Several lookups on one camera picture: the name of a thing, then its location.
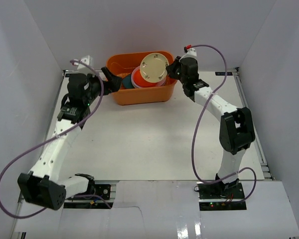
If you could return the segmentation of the teal square plate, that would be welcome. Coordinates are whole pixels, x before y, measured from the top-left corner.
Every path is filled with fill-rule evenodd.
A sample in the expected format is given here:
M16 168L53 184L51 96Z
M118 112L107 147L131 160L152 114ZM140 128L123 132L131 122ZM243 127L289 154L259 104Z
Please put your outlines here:
M124 86L125 89L133 89L134 88L134 86L132 84L132 76L131 76L131 74L125 76L122 79L122 85Z

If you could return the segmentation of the pink round plate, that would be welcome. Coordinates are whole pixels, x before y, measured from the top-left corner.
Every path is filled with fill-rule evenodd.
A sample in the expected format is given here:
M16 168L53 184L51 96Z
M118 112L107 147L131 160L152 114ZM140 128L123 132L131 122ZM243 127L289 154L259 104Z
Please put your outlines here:
M141 87L139 87L139 86L133 81L133 74L134 74L134 71L135 71L136 69L140 69L140 68L137 67L137 68L135 68L135 69L132 71L132 74L131 74L131 76L132 76L132 84L133 84L134 88L141 88ZM164 79L162 79L161 81L157 82L157 85L156 85L155 87L163 86L165 83L166 83L166 78L164 78Z

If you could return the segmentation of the beige floral round plate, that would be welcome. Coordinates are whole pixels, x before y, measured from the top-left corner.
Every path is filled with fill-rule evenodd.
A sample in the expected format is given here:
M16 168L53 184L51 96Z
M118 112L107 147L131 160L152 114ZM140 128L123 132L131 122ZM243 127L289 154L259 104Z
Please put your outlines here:
M141 76L150 83L158 83L167 76L168 59L160 53L148 54L140 64Z

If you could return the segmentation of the orange round plate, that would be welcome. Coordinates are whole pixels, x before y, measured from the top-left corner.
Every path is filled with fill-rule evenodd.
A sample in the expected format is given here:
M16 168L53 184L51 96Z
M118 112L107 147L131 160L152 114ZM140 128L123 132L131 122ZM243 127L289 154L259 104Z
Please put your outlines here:
M134 71L134 74L133 74L133 81L141 88L147 88L147 87L154 87L157 85L157 83L151 83L151 82L148 82L146 81L142 76L141 76L141 73L140 73L140 70L139 69L136 69Z

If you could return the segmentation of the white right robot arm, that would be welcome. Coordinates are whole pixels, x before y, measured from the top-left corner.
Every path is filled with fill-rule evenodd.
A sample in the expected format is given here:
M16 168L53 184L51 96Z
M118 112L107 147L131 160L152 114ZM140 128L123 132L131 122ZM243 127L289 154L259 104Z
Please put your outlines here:
M255 130L251 111L247 107L238 108L219 95L199 78L198 62L193 57L176 57L167 66L170 78L179 80L184 94L193 102L209 111L220 123L219 141L223 148L221 166L213 182L205 185L215 189L222 199L233 193L239 183L239 169L244 154L255 140Z

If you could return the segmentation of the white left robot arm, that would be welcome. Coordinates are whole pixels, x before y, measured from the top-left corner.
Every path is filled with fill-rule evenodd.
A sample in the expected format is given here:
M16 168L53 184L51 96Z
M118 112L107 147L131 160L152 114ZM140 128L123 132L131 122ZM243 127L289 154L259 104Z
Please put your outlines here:
M61 166L68 150L82 131L90 105L101 94L108 95L121 88L122 78L103 67L106 80L91 73L70 73L67 94L62 98L52 141L45 147L28 173L21 173L17 183L26 202L58 210L68 198L89 199L96 194L94 177L78 173L60 180Z

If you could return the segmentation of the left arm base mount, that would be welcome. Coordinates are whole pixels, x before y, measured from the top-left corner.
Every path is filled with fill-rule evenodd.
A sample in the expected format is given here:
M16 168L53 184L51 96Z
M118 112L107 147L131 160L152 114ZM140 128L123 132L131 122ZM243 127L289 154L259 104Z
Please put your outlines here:
M115 189L111 184L96 184L89 192L75 195L65 200L68 209L111 209L114 203Z

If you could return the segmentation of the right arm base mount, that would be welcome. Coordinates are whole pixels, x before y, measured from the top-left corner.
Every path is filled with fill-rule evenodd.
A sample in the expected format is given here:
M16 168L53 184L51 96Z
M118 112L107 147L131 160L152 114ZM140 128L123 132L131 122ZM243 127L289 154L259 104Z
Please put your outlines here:
M244 211L247 210L244 190L241 183L224 192L217 185L197 184L193 188L198 193L199 209L201 212L212 211Z

